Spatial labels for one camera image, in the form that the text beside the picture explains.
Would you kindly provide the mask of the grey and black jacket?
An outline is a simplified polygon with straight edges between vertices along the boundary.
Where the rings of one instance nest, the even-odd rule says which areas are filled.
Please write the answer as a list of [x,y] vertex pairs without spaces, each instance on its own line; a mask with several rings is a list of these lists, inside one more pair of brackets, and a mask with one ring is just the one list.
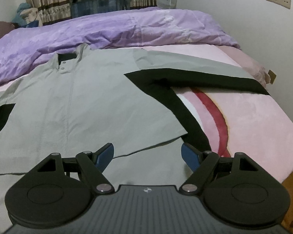
[[201,113],[187,95],[208,87],[269,97],[266,89],[224,57],[163,48],[92,50],[82,44],[55,54],[0,91],[0,233],[11,226],[4,196],[47,155],[72,157],[112,143],[105,174],[113,186],[180,185],[189,176],[183,142],[213,148]]

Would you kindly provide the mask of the pile of clothes by curtain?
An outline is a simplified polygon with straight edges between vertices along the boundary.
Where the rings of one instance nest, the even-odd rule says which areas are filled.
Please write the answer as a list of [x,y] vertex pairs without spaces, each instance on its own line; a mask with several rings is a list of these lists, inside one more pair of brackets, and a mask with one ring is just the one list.
[[16,11],[12,23],[17,27],[42,27],[42,19],[37,8],[28,3],[21,3]]

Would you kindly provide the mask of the pink plush blanket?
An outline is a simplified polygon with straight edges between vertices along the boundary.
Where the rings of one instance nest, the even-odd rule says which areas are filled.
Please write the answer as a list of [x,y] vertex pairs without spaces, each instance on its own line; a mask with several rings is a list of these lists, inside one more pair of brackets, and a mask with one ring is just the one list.
[[244,152],[278,181],[293,171],[293,123],[270,95],[237,94],[232,103],[228,92],[196,87],[187,99],[202,114],[213,148],[185,142],[221,156]]

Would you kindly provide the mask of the mauve bed sheet mattress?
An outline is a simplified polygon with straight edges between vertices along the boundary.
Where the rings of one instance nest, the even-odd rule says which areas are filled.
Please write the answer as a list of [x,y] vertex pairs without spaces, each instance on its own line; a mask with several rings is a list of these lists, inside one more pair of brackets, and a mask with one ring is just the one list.
[[240,49],[228,46],[218,46],[227,56],[251,74],[264,87],[271,83],[271,77],[266,69],[255,59],[245,54]]

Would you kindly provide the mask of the purple duvet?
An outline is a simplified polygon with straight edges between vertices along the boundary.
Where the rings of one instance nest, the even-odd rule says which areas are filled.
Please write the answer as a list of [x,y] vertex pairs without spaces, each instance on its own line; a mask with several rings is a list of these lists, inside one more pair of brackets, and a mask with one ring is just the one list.
[[182,9],[147,8],[93,14],[43,27],[18,28],[0,39],[0,86],[46,63],[55,53],[183,43],[238,48],[209,14]]

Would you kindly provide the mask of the low brown wall socket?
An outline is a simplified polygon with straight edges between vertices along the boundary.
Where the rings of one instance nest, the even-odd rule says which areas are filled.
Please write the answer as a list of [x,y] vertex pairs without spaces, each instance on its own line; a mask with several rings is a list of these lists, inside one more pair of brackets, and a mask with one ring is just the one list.
[[277,75],[272,70],[268,71],[268,75],[270,76],[270,84],[272,85],[274,83]]

